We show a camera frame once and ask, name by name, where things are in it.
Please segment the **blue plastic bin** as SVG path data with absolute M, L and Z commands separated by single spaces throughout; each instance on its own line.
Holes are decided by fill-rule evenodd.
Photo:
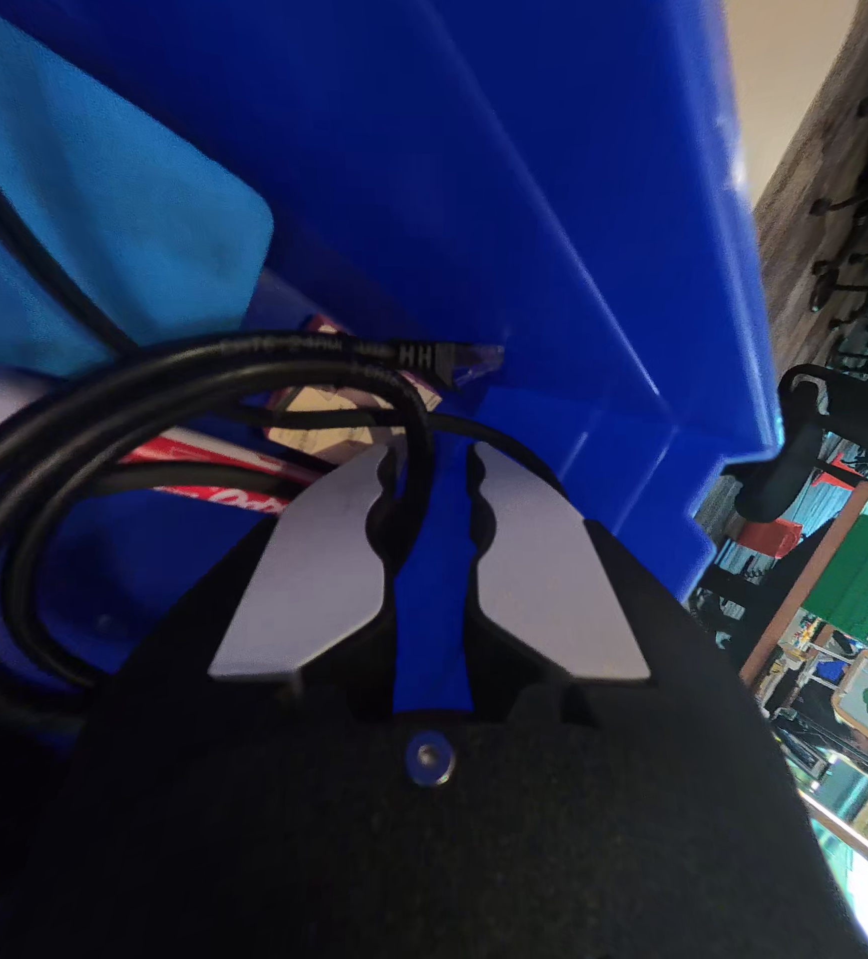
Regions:
M 681 601 L 707 486 L 782 443 L 710 2 L 0 2 L 243 181 L 274 231 L 236 330 L 0 423 L 0 957 L 793 957 L 827 895 L 735 667 Z M 275 413 L 359 390 L 391 410 Z M 122 465 L 181 427 L 401 427 L 392 713 L 210 678 L 279 515 Z M 584 517 L 651 668 L 480 717 L 468 448 Z

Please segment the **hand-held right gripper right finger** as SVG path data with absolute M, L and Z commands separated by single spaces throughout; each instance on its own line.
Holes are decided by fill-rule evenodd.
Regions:
M 486 442 L 468 448 L 473 558 L 465 665 L 475 713 L 506 717 L 544 686 L 651 679 L 584 517 L 568 498 Z

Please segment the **red box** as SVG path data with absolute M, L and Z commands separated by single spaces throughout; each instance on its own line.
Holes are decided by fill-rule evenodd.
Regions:
M 775 521 L 745 521 L 736 543 L 773 559 L 781 559 L 801 542 L 803 526 L 796 521 L 778 518 Z

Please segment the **light blue sheet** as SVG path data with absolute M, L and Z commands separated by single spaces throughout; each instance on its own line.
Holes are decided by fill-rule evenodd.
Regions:
M 236 330 L 273 231 L 243 181 L 0 17 L 0 366 L 68 377 Z

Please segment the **wooden table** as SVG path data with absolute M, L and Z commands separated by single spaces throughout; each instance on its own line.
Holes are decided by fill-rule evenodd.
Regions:
M 748 689 L 752 689 L 755 680 L 762 672 L 790 622 L 796 616 L 798 609 L 820 580 L 824 570 L 830 564 L 867 504 L 868 480 L 864 480 L 851 492 L 842 511 L 824 534 L 823 539 L 800 571 L 791 589 L 783 597 L 776 613 L 763 630 L 752 648 L 750 656 L 741 667 L 739 678 Z

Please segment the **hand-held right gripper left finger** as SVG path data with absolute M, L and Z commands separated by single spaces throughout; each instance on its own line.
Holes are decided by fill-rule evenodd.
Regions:
M 356 716 L 390 716 L 398 466 L 398 445 L 371 446 L 284 510 L 213 655 L 213 681 L 331 687 Z

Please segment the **black office chair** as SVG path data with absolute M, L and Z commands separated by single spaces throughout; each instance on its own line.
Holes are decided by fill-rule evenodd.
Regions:
M 823 366 L 787 370 L 778 386 L 785 441 L 768 462 L 733 464 L 726 473 L 742 487 L 734 509 L 748 521 L 776 521 L 821 466 L 832 434 L 868 453 L 868 382 Z

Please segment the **red white wrapper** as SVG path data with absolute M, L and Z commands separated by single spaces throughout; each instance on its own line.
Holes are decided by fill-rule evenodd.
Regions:
M 311 469 L 305 465 L 298 465 L 268 451 L 258 451 L 223 438 L 215 438 L 181 427 L 169 429 L 146 441 L 129 452 L 119 464 L 161 462 L 208 463 L 249 469 L 270 474 L 301 489 L 307 488 L 325 473 L 323 469 Z M 208 486 L 173 483 L 158 486 L 156 489 L 176 496 L 271 515 L 281 514 L 289 501 L 297 495 L 290 491 L 285 493 L 247 491 L 236 488 L 231 482 Z

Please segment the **beige packet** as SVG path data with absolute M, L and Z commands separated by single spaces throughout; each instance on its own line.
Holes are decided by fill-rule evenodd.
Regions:
M 271 394 L 267 403 L 275 413 L 338 413 L 357 410 L 391 410 L 391 404 L 359 390 L 333 387 L 290 388 Z M 369 446 L 388 445 L 404 434 L 401 427 L 344 427 L 324 430 L 265 428 L 269 441 L 309 457 L 341 465 Z

